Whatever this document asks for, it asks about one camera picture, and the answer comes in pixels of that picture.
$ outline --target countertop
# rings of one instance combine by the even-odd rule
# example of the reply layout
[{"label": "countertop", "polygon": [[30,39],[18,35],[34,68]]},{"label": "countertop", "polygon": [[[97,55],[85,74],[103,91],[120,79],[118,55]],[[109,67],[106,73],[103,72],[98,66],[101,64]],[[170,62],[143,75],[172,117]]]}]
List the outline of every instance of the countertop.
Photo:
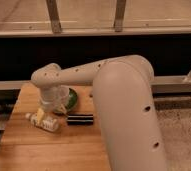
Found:
[{"label": "countertop", "polygon": [[[0,171],[110,171],[89,96],[91,87],[71,88],[79,96],[73,113],[92,113],[94,124],[68,126],[64,116],[53,115],[61,125],[56,133],[34,127],[25,119],[25,113],[37,111],[39,90],[26,83],[0,142]],[[154,101],[170,171],[191,171],[191,96],[155,97]]]}]

